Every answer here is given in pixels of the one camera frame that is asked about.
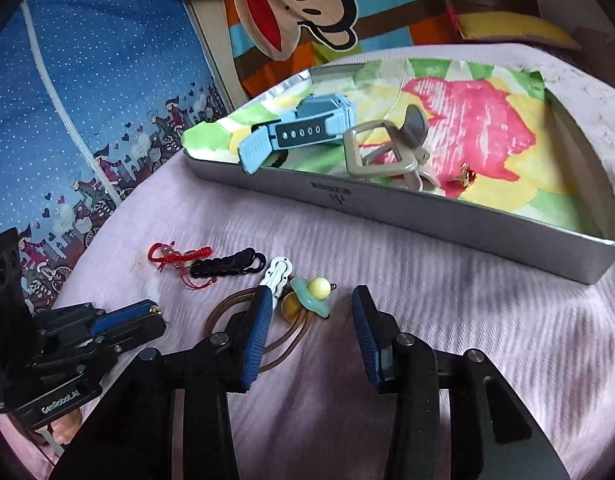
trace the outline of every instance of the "white strip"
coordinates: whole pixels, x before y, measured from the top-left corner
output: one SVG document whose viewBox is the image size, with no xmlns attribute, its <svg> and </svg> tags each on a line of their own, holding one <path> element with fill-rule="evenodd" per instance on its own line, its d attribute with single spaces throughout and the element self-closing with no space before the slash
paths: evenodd
<svg viewBox="0 0 615 480">
<path fill-rule="evenodd" d="M 474 76 L 470 72 L 469 65 L 465 61 L 452 61 L 444 77 L 446 81 L 473 81 Z"/>
<path fill-rule="evenodd" d="M 37 430 L 37 431 L 43 435 L 43 437 L 46 439 L 47 443 L 50 444 L 50 447 L 54 451 L 56 451 L 60 455 L 63 454 L 65 449 L 63 449 L 63 446 L 61 444 L 58 444 L 57 441 L 54 440 L 54 437 L 52 436 L 52 434 L 50 433 L 49 430 L 45 429 L 45 430 Z"/>
<path fill-rule="evenodd" d="M 119 205 L 121 203 L 121 197 L 115 191 L 114 186 L 110 182 L 110 179 L 105 176 L 104 170 L 102 170 L 101 167 L 98 165 L 97 161 L 94 160 L 92 152 L 90 151 L 84 140 L 81 138 L 81 136 L 78 134 L 76 126 L 72 122 L 72 119 L 70 119 L 67 110 L 65 109 L 63 103 L 61 102 L 61 99 L 59 98 L 59 94 L 57 94 L 57 91 L 52 84 L 50 74 L 45 67 L 43 57 L 41 56 L 41 49 L 39 49 L 39 42 L 36 39 L 34 23 L 32 22 L 32 15 L 30 14 L 30 7 L 28 7 L 27 0 L 22 1 L 21 10 L 24 14 L 25 27 L 27 28 L 28 37 L 30 38 L 30 47 L 32 48 L 34 63 L 36 64 L 36 68 L 39 71 L 39 75 L 41 76 L 43 85 L 45 86 L 45 89 L 50 96 L 50 99 L 52 100 L 52 104 L 54 105 L 57 114 L 59 114 L 63 125 L 70 134 L 72 141 L 74 141 L 74 143 L 76 144 L 78 151 L 81 152 L 81 155 L 84 156 L 86 162 L 89 164 L 92 171 L 94 171 L 96 177 L 99 179 L 99 181 L 101 181 L 101 184 L 104 186 L 104 189 L 107 191 L 107 194 L 110 196 L 110 198 L 114 201 L 116 205 Z"/>
<path fill-rule="evenodd" d="M 510 87 L 510 93 L 527 95 L 527 90 L 519 84 L 509 70 L 495 66 L 494 70 L 492 70 L 492 77 L 497 77 L 507 84 Z"/>
<path fill-rule="evenodd" d="M 249 126 L 245 126 L 244 124 L 239 124 L 230 117 L 220 118 L 217 121 L 217 124 L 220 124 L 221 126 L 223 126 L 231 134 L 233 134 L 234 132 L 238 132 L 239 130 L 242 130 L 243 128 L 249 128 Z"/>
</svg>

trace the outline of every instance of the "gray tin box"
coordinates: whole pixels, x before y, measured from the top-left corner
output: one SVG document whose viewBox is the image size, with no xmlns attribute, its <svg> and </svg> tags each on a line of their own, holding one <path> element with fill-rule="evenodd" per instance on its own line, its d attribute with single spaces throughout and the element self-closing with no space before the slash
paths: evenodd
<svg viewBox="0 0 615 480">
<path fill-rule="evenodd" d="M 203 180 L 385 222 L 591 285 L 615 261 L 615 194 L 580 127 L 552 94 L 548 97 L 581 195 L 602 237 L 426 192 L 280 168 L 264 167 L 250 175 L 239 164 L 186 156 Z"/>
</svg>

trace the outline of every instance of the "blue gripper pad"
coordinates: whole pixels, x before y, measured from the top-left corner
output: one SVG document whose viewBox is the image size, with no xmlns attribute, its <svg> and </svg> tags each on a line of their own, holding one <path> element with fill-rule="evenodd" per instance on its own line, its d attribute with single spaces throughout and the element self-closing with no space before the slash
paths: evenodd
<svg viewBox="0 0 615 480">
<path fill-rule="evenodd" d="M 150 308 L 153 306 L 156 306 L 154 301 L 143 300 L 120 308 L 119 310 L 109 312 L 108 314 L 97 316 L 96 321 L 90 329 L 90 336 L 92 338 L 97 337 L 122 324 L 149 316 Z"/>
<path fill-rule="evenodd" d="M 268 286 L 259 285 L 254 291 L 254 297 L 248 308 L 248 316 L 252 322 L 243 352 L 243 370 L 241 383 L 245 390 L 249 390 L 256 380 L 264 356 L 265 339 L 272 320 L 272 291 Z"/>
<path fill-rule="evenodd" d="M 267 126 L 255 129 L 239 143 L 237 151 L 244 171 L 255 173 L 273 151 Z"/>
<path fill-rule="evenodd" d="M 351 295 L 351 313 L 359 340 L 365 374 L 375 389 L 395 376 L 392 341 L 383 330 L 374 300 L 366 285 L 358 285 Z"/>
</svg>

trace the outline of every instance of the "brown elastic hair tie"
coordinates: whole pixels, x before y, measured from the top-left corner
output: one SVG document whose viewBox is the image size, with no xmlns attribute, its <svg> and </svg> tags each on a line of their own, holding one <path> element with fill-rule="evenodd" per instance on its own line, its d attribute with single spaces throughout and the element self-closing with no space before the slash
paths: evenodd
<svg viewBox="0 0 615 480">
<path fill-rule="evenodd" d="M 255 290 L 256 290 L 255 287 L 245 288 L 244 290 L 239 290 L 238 292 L 235 292 L 234 294 L 230 294 L 230 296 L 228 296 L 223 301 L 221 301 L 219 304 L 217 304 L 217 306 L 214 307 L 214 310 L 210 313 L 210 316 L 205 322 L 205 327 L 203 328 L 203 338 L 210 337 L 212 335 L 212 333 L 214 332 L 214 327 L 216 327 L 217 325 L 217 322 L 219 322 L 219 319 L 230 308 L 232 308 L 233 306 L 239 303 L 245 303 L 248 301 L 252 301 Z M 283 295 L 279 299 L 279 302 L 281 302 L 281 299 L 285 297 L 285 295 L 291 291 L 292 289 L 286 285 L 283 289 Z M 287 330 L 287 332 L 284 333 L 276 341 L 274 341 L 273 343 L 270 343 L 268 346 L 264 348 L 264 354 L 267 354 L 271 352 L 272 350 L 278 348 L 279 346 L 283 345 L 299 329 L 299 326 L 301 325 L 301 323 L 303 323 L 299 333 L 292 340 L 292 343 L 290 343 L 290 345 L 285 349 L 285 351 L 279 357 L 277 357 L 274 361 L 271 361 L 267 365 L 261 366 L 261 368 L 259 368 L 259 373 L 266 372 L 267 370 L 272 370 L 272 368 L 280 365 L 281 363 L 283 363 L 283 361 L 285 361 L 290 356 L 292 351 L 300 343 L 301 339 L 305 337 L 305 334 L 307 333 L 310 323 L 312 321 L 312 316 L 313 316 L 313 313 L 311 311 L 309 311 L 306 308 L 302 308 L 299 315 L 297 316 L 297 319 L 294 320 L 294 323 L 292 323 L 292 326 Z"/>
</svg>

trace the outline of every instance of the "monkey face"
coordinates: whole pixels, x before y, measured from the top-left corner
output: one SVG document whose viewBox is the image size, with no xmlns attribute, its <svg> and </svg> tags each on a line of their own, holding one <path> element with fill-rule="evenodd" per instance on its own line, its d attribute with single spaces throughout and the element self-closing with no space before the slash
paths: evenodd
<svg viewBox="0 0 615 480">
<path fill-rule="evenodd" d="M 275 61 L 289 59 L 307 27 L 333 50 L 357 43 L 355 0 L 235 0 L 236 12 L 254 44 Z"/>
</svg>

